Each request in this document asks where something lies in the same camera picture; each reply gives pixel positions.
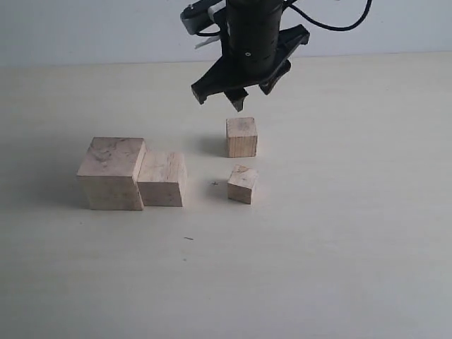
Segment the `light wood block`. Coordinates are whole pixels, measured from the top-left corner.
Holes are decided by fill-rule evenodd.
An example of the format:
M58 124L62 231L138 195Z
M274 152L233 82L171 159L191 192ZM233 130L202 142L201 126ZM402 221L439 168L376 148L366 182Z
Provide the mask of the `light wood block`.
M235 165L227 182L227 197L241 203L251 204L257 176L258 172L255 169Z
M184 205L187 171L184 155L150 151L138 176L138 188L145 206Z
M257 128L254 118L226 120L227 154L229 157L255 157Z
M143 210L136 180L146 153L142 138L94 138L77 178L93 210Z

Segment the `wooden cube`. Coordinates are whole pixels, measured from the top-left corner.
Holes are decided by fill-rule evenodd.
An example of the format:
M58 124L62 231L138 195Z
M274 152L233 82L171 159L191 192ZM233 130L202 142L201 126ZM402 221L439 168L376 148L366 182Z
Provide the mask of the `wooden cube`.
M257 129L254 118L226 120L227 154L229 157L255 157Z
M77 178L93 210L143 210L136 180L146 152L142 138L94 138Z
M258 172L255 169L236 165L227 182L227 197L241 203L251 204L257 176Z
M138 188L145 206L184 205L187 171L184 155L150 151L138 176Z

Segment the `wooden block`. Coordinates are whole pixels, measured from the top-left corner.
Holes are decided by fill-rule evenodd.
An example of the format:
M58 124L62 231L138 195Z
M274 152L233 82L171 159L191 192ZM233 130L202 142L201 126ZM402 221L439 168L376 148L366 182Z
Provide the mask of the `wooden block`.
M183 154L150 151L141 166L138 188L145 206L182 207L186 181Z
M227 182L227 197L242 203L251 204L257 176L258 172L255 169L235 165Z
M142 138L94 138L77 173L93 210L143 210L136 180Z
M226 120L227 154L229 157L255 157L257 129L254 118Z

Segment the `rectangular wooden block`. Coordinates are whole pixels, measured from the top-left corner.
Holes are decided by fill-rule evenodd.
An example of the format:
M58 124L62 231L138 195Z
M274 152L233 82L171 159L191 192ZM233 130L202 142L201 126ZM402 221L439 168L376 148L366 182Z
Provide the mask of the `rectangular wooden block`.
M136 180L146 153L142 138L94 138L77 178L93 210L143 210Z
M145 206L182 207L186 181L183 154L150 151L141 166L138 188Z
M258 172L255 169L236 165L227 182L227 197L251 204L256 188Z
M254 118L226 120L227 154L229 157L255 157L257 128Z

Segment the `large wooden cube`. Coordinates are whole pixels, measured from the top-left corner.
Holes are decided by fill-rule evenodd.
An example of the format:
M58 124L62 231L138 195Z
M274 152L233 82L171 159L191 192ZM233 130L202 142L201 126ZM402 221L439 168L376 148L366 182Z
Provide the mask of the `large wooden cube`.
M227 182L227 197L241 203L251 204L257 176L258 172L255 169L236 165Z
M226 121L228 157L255 157L257 128L254 118L233 118Z
M143 210L136 180L142 138L94 138L77 173L93 210Z
M184 205L187 171L184 155L150 151L138 176L138 188L145 206Z

